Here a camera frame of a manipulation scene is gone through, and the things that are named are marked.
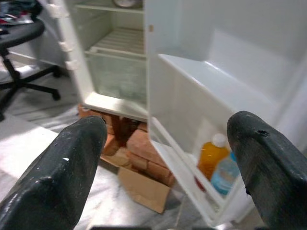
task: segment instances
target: clothing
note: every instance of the clothing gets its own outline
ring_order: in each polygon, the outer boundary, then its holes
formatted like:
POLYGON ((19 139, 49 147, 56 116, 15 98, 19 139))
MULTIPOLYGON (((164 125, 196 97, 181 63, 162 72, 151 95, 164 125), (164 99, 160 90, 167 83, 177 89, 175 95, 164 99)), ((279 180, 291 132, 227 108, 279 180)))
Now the clothing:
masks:
POLYGON ((0 3, 0 24, 33 23, 43 7, 37 0, 15 0, 0 3))

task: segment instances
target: white bottle cap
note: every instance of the white bottle cap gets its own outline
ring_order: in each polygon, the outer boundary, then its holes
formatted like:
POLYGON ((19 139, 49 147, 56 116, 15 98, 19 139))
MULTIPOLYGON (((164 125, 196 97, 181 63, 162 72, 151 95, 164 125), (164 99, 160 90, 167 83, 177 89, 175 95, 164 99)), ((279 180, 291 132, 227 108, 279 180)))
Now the white bottle cap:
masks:
POLYGON ((226 144, 226 141, 227 141, 226 136, 221 133, 215 134, 212 138, 212 144, 218 148, 224 147, 226 144))

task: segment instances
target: orange juice bottle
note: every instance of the orange juice bottle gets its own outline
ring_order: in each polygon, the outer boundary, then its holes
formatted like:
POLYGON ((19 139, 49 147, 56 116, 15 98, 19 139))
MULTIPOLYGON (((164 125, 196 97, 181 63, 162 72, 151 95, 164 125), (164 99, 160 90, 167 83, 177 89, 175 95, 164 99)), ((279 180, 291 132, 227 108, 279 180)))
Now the orange juice bottle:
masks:
POLYGON ((211 180, 217 163, 229 154, 225 147, 226 141, 226 136, 218 133, 213 136, 211 142, 207 142, 202 146, 201 157, 197 167, 208 180, 211 180))

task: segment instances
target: chair base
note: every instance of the chair base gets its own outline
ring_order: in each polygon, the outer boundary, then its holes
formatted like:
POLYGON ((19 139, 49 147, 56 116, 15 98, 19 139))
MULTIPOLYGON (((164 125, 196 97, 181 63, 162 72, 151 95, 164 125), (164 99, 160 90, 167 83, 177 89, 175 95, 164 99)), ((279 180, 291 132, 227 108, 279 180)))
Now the chair base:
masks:
POLYGON ((0 121, 4 120, 4 115, 3 115, 4 109, 9 105, 12 97, 21 88, 28 88, 28 89, 32 89, 32 90, 50 93, 52 95, 52 98, 55 101, 61 99, 61 96, 60 96, 58 90, 52 89, 52 88, 49 88, 49 87, 45 87, 45 86, 39 86, 39 85, 34 85, 34 84, 29 83, 29 82, 32 82, 36 79, 39 79, 39 78, 45 76, 46 74, 50 74, 50 73, 53 73, 53 76, 56 77, 56 78, 60 77, 60 70, 59 70, 58 66, 51 66, 47 69, 44 69, 44 70, 42 70, 38 73, 35 73, 35 74, 33 74, 33 75, 31 75, 27 78, 24 78, 24 79, 21 79, 19 77, 19 75, 20 75, 19 72, 15 71, 15 70, 10 69, 9 72, 10 72, 11 76, 13 75, 12 76, 13 81, 0 84, 0 90, 10 89, 0 99, 0 121))

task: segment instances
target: white refrigerator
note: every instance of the white refrigerator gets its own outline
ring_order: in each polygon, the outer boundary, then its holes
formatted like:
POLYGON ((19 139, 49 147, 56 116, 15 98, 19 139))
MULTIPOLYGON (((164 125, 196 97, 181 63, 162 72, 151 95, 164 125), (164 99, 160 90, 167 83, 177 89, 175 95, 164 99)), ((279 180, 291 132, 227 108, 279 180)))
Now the white refrigerator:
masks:
POLYGON ((300 150, 307 134, 307 1, 53 0, 80 100, 149 124, 163 160, 204 220, 253 207, 238 177, 221 196, 196 167, 202 145, 246 110, 300 150), (195 183, 197 178, 204 193, 195 183))

